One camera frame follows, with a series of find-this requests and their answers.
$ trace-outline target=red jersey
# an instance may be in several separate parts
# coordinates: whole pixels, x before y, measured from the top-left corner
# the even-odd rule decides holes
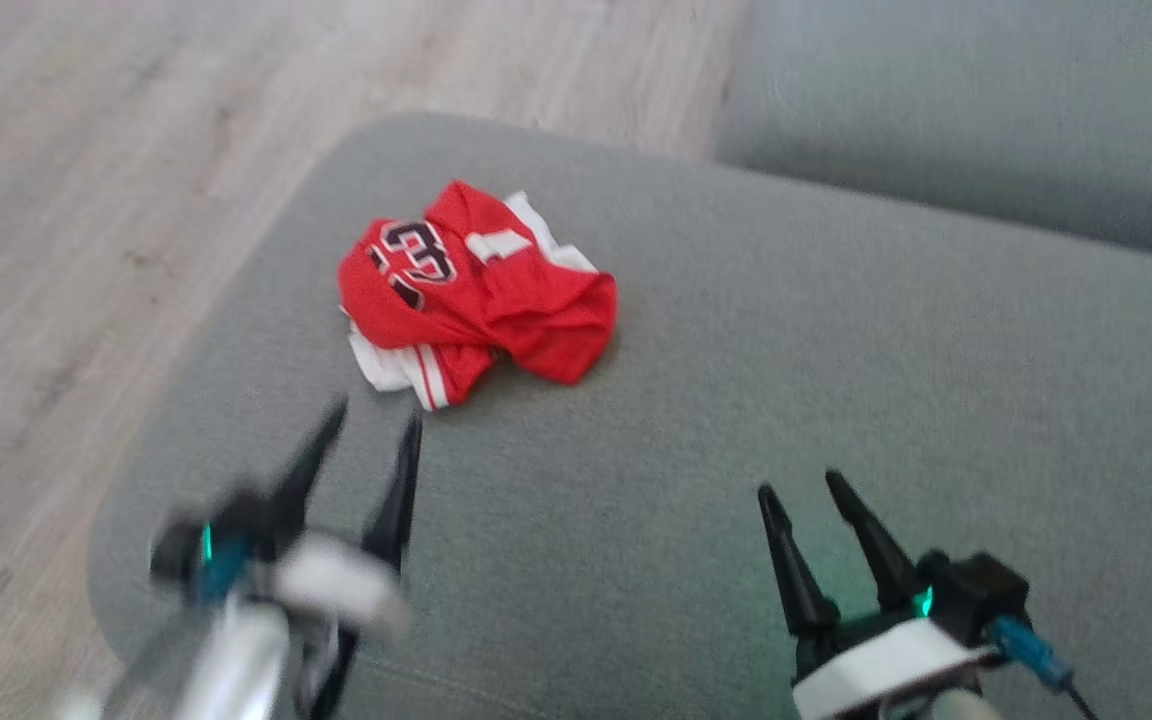
[[[616,281],[560,247],[524,194],[501,202],[461,181],[424,220],[371,223],[339,282],[369,381],[411,384],[426,409],[465,401],[501,351],[576,384],[616,321]]]

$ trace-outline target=white stripe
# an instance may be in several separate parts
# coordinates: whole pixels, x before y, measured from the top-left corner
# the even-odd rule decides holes
[[[433,406],[431,410],[434,407],[447,407],[449,402],[447,401],[447,386],[444,386],[444,370],[438,366],[434,348],[420,344],[416,347],[416,351],[420,353],[420,359],[424,361],[425,377],[429,379],[430,404]]]
[[[412,350],[411,347],[404,347],[403,350]],[[425,410],[433,410],[433,402],[429,401],[429,393],[425,392],[425,369],[420,365],[420,357],[416,353],[412,353],[410,361],[408,361],[407,373],[412,379],[412,389],[416,391],[416,400],[420,401],[420,407]]]
[[[490,259],[506,259],[520,250],[531,247],[531,241],[516,232],[471,233],[465,236],[465,247],[484,265]]]

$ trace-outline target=green led light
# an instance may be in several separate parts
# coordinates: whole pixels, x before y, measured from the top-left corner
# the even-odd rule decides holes
[[[927,588],[927,592],[915,594],[914,608],[923,617],[932,614],[932,588]]]
[[[202,528],[202,561],[211,562],[211,523]]]

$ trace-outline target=black cable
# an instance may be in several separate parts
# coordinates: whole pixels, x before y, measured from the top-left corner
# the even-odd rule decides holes
[[[1078,688],[1075,688],[1074,683],[1066,684],[1064,691],[1069,694],[1070,700],[1074,700],[1074,705],[1078,706],[1083,717],[1086,717],[1087,720],[1098,720],[1092,708],[1087,706],[1087,702],[1083,700],[1083,694],[1078,692]]]

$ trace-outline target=gray fabric upholstery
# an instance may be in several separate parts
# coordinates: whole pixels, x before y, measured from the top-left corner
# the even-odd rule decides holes
[[[755,0],[718,156],[1152,250],[1152,3]]]
[[[838,465],[915,553],[990,548],[1104,717],[1152,717],[1152,256],[470,120],[393,118],[308,180],[179,366],[93,529],[122,657],[173,605],[145,578],[173,505],[276,468],[353,397],[312,520],[353,530],[412,401],[365,386],[335,266],[376,215],[461,176],[524,188],[621,288],[579,387],[493,370],[430,416],[401,647],[342,717],[791,717],[755,487],[820,583],[873,607]],[[170,689],[185,662],[157,676]],[[1018,670],[1009,717],[1069,717]]]

